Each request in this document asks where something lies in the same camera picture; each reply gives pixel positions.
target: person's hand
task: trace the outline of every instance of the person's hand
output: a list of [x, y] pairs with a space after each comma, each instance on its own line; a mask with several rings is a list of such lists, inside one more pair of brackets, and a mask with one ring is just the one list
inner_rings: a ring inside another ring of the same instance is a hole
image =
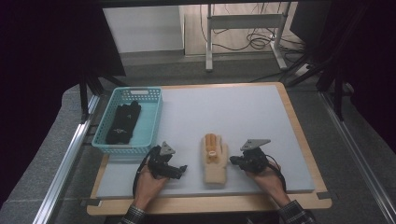
[[154, 178], [148, 166], [145, 165], [140, 171], [140, 176], [137, 180], [136, 195], [132, 205], [145, 210], [149, 203], [157, 197], [168, 180], [168, 177]]
[[[270, 163], [273, 166], [278, 167], [273, 162], [270, 161]], [[245, 173], [256, 182], [262, 191], [268, 193], [279, 207], [283, 207], [290, 203], [288, 194], [283, 190], [282, 182], [271, 168], [267, 167], [259, 174], [253, 174], [251, 172]]]

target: dark fabric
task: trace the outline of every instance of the dark fabric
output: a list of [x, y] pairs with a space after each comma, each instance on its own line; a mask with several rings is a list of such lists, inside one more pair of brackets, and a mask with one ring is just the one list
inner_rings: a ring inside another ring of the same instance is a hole
[[38, 151], [82, 74], [124, 76], [99, 6], [0, 3], [1, 202]]
[[106, 143], [110, 145], [128, 144], [134, 133], [134, 126], [139, 118], [141, 105], [132, 101], [130, 105], [119, 105], [116, 115], [108, 130]]

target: gray floor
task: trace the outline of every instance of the gray floor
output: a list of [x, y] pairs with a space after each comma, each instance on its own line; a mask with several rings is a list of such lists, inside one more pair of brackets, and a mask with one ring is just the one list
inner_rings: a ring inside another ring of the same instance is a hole
[[[203, 57], [183, 57], [178, 53], [123, 55], [128, 77], [121, 77], [132, 86], [160, 86], [206, 83], [250, 82], [278, 71], [272, 54], [217, 55], [214, 71], [205, 72]], [[261, 81], [276, 81], [279, 76], [269, 76]], [[347, 150], [347, 145], [336, 130], [327, 109], [315, 89], [317, 78], [311, 77], [294, 88], [288, 88], [292, 105], [302, 125], [318, 168], [332, 195], [330, 209], [314, 210], [320, 223], [388, 223], [367, 188], [359, 169]], [[110, 93], [116, 86], [102, 80]], [[106, 107], [106, 96], [99, 104]], [[352, 132], [361, 151], [389, 197], [396, 200], [396, 156], [386, 143], [344, 98], [345, 123]], [[64, 94], [63, 107], [48, 137], [0, 211], [0, 223], [32, 223], [48, 191], [56, 170], [73, 138], [80, 119], [79, 92], [74, 87]], [[93, 124], [100, 120], [98, 116]], [[102, 153], [90, 146], [92, 134], [86, 137], [73, 169], [61, 193], [50, 223], [112, 223], [117, 217], [91, 217], [81, 200], [91, 195], [93, 181]], [[245, 214], [215, 214], [205, 216], [207, 223], [225, 222], [225, 217], [243, 217]], [[203, 223], [199, 216], [154, 216], [149, 223]]]

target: wire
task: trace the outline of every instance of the wire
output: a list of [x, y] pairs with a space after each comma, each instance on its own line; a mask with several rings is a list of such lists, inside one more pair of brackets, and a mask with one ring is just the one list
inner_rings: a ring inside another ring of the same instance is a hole
[[[212, 15], [215, 15], [215, 6], [216, 6], [216, 4], [214, 4], [213, 5], [213, 13], [212, 13]], [[224, 4], [224, 8], [225, 8], [225, 10], [228, 12], [228, 14], [230, 15], [230, 11], [228, 11], [228, 9], [227, 9], [227, 4]], [[215, 30], [213, 30], [213, 33], [215, 33], [216, 35], [218, 35], [218, 34], [221, 34], [221, 33], [223, 33], [223, 32], [226, 32], [226, 31], [228, 31], [229, 29], [224, 29], [224, 30], [222, 30], [222, 31], [220, 31], [220, 32], [216, 32]]]
[[279, 172], [280, 172], [280, 165], [279, 164], [277, 164], [277, 162], [276, 162], [276, 160], [274, 159], [274, 157], [272, 157], [272, 156], [270, 156], [270, 155], [265, 155], [266, 157], [269, 157], [269, 158], [271, 158], [273, 161], [274, 161], [274, 163], [276, 164], [276, 166], [277, 166], [277, 169], [279, 170]]

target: teal plastic basket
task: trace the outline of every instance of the teal plastic basket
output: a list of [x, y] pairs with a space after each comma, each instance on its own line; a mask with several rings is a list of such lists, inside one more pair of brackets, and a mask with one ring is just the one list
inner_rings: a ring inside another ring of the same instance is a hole
[[[129, 105], [132, 101], [137, 101], [141, 105], [133, 137], [127, 145], [108, 145], [106, 135], [115, 118], [117, 106]], [[161, 88], [116, 88], [111, 94], [110, 101], [92, 140], [92, 145], [106, 154], [145, 156], [156, 144], [162, 107]]]

